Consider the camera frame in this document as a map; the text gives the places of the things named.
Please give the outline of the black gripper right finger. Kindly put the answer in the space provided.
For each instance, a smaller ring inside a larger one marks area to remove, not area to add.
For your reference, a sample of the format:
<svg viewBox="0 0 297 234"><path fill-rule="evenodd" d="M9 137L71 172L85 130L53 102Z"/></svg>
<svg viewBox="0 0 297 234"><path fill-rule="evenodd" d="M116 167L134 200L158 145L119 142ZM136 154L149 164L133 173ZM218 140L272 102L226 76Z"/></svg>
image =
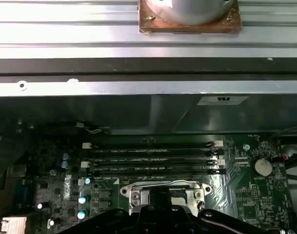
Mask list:
<svg viewBox="0 0 297 234"><path fill-rule="evenodd" d="M170 190L160 188L160 229L164 234L268 234L244 221L212 209L194 216L183 206L174 205Z"/></svg>

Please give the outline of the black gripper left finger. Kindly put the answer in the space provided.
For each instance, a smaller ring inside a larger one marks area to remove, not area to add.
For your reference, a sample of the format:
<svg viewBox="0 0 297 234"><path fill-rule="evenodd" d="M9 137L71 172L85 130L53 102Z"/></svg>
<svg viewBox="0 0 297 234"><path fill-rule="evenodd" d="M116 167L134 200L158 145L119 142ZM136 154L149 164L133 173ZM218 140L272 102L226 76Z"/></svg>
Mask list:
<svg viewBox="0 0 297 234"><path fill-rule="evenodd" d="M128 215L122 209L106 211L92 219L92 234L159 234L160 187L150 189L150 203Z"/></svg>

